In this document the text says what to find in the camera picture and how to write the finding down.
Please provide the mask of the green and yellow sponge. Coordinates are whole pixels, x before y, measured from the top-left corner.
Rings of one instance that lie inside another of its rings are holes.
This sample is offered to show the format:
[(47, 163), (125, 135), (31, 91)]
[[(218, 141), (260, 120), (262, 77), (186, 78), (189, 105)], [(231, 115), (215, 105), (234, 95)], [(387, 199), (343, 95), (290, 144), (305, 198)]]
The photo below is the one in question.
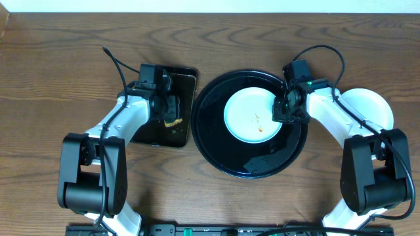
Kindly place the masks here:
[(164, 125), (165, 125), (166, 128), (169, 128), (169, 127), (173, 127), (173, 126), (175, 126), (175, 125), (177, 125), (177, 124), (179, 124), (181, 122), (182, 122), (182, 118), (175, 119), (174, 121), (171, 121), (171, 122), (164, 121)]

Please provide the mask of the light blue plate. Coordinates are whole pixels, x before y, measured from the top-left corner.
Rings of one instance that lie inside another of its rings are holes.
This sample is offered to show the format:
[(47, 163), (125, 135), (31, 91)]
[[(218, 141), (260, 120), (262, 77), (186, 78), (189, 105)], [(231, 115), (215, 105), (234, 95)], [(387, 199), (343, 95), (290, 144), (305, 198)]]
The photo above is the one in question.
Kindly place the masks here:
[(342, 98), (355, 110), (385, 130), (394, 127), (394, 115), (387, 101), (366, 88), (354, 88), (342, 94)]
[(228, 131), (238, 140), (259, 144), (275, 137), (282, 127), (272, 120), (275, 95), (259, 87), (237, 91), (224, 108), (224, 122)]

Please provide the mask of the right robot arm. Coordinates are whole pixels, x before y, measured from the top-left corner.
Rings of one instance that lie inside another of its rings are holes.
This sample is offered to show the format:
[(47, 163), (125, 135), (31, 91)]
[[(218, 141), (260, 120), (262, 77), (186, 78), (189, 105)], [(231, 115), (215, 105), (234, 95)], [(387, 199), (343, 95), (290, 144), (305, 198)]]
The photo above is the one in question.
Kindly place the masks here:
[(274, 100), (273, 121), (321, 123), (343, 149), (342, 198), (322, 220), (324, 227), (361, 230), (400, 203), (415, 206), (408, 139), (394, 128), (389, 104), (372, 90), (354, 88), (341, 93), (327, 79), (288, 79), (286, 92)]

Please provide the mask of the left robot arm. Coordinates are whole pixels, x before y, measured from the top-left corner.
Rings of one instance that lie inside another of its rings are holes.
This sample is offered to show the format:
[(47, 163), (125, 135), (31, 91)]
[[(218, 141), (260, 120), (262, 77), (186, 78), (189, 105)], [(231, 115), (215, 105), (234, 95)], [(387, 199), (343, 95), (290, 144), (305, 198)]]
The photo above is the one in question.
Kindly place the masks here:
[(148, 65), (97, 125), (64, 137), (57, 201), (93, 220), (87, 235), (140, 235), (142, 217), (127, 202), (126, 147), (185, 146), (196, 81), (194, 70)]

